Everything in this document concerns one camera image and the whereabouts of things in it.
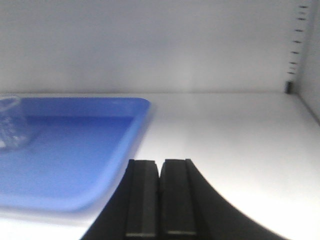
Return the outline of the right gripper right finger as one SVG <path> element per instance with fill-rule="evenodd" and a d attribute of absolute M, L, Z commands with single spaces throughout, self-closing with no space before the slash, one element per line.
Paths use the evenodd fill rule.
<path fill-rule="evenodd" d="M 162 240 L 283 239 L 232 206 L 191 159 L 166 159 L 159 189 Z"/>

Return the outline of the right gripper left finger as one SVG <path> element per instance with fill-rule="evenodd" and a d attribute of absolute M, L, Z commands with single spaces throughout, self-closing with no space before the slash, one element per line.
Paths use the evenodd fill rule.
<path fill-rule="evenodd" d="M 158 239 L 158 190 L 156 163 L 129 160 L 120 184 L 82 239 Z"/>

